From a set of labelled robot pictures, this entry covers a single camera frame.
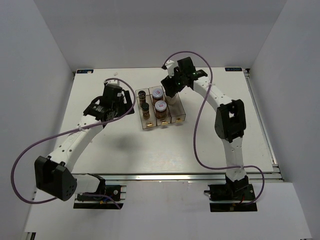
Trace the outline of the brown jar white lid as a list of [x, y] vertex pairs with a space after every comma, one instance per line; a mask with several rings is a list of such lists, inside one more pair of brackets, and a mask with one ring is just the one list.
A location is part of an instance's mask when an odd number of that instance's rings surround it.
[[161, 88], [155, 88], [152, 91], [152, 102], [155, 104], [158, 101], [162, 101], [164, 98], [164, 93], [163, 90]]
[[167, 103], [164, 100], [158, 100], [154, 104], [154, 109], [157, 119], [165, 119], [167, 117]]

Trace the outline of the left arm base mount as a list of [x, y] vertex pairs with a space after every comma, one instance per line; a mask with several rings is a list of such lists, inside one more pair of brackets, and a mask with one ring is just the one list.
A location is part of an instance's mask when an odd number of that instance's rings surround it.
[[75, 175], [74, 209], [121, 210], [126, 199], [127, 185], [107, 181], [96, 174]]

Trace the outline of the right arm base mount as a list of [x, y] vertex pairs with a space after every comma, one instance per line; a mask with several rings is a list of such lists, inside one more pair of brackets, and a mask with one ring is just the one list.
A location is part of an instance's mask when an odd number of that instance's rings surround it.
[[257, 212], [257, 204], [251, 203], [256, 196], [254, 188], [249, 184], [238, 192], [232, 192], [226, 184], [211, 184], [203, 191], [209, 198], [209, 207], [212, 213], [240, 213]]

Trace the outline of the white salt shaker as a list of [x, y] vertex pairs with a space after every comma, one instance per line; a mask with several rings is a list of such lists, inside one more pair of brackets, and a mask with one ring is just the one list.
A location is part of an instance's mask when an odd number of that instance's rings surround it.
[[177, 102], [178, 99], [178, 93], [176, 93], [173, 97], [171, 96], [166, 96], [166, 103], [168, 105], [174, 105]]

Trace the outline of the small black-cap spice bottle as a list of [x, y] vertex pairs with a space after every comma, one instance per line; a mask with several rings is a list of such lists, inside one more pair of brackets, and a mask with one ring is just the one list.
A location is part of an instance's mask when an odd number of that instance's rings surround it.
[[147, 120], [150, 118], [150, 106], [147, 102], [141, 104], [142, 117]]

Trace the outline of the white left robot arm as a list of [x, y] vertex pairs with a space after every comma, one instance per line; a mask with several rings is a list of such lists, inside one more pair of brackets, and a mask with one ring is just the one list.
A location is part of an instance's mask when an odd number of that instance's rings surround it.
[[107, 124], [134, 113], [135, 101], [130, 91], [120, 86], [120, 80], [105, 80], [103, 93], [94, 98], [77, 127], [67, 135], [48, 156], [39, 156], [34, 162], [36, 187], [62, 201], [69, 200], [74, 194], [89, 195], [99, 200], [105, 196], [106, 181], [96, 174], [73, 175], [74, 166]]

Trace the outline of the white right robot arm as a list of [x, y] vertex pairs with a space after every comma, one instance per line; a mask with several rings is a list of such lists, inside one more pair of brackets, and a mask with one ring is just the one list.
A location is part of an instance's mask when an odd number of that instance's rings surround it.
[[231, 99], [213, 83], [213, 73], [197, 70], [190, 57], [176, 62], [167, 60], [162, 69], [168, 75], [161, 81], [167, 97], [173, 98], [185, 87], [203, 97], [215, 111], [214, 130], [221, 139], [226, 166], [225, 184], [211, 185], [206, 193], [212, 201], [231, 201], [242, 199], [249, 187], [244, 169], [242, 143], [246, 125], [245, 106], [242, 100]]

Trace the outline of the brown jar white lid front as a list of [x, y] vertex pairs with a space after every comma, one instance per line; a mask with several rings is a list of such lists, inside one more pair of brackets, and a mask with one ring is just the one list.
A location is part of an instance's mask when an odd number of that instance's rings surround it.
[[167, 117], [167, 103], [164, 100], [158, 100], [154, 104], [154, 109], [157, 119], [165, 119]]

